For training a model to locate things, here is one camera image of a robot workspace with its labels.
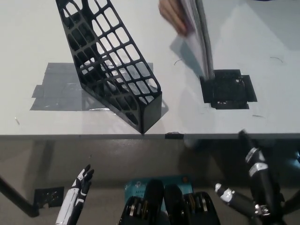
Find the person's hand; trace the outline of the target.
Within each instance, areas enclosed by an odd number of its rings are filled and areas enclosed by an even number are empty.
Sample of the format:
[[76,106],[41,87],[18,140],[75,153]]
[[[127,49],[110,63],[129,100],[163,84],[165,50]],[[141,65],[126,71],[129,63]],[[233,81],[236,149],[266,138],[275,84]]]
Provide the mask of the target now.
[[161,16],[169,22],[180,36],[185,37],[188,34],[184,19],[184,9],[178,0],[160,0],[158,9]]

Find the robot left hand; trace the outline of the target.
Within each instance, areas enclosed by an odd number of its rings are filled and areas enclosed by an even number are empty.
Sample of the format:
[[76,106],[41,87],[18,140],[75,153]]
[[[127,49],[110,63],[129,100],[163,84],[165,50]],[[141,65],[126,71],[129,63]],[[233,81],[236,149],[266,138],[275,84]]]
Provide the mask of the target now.
[[88,195],[94,169],[87,165],[78,174],[63,200],[56,225],[76,225]]

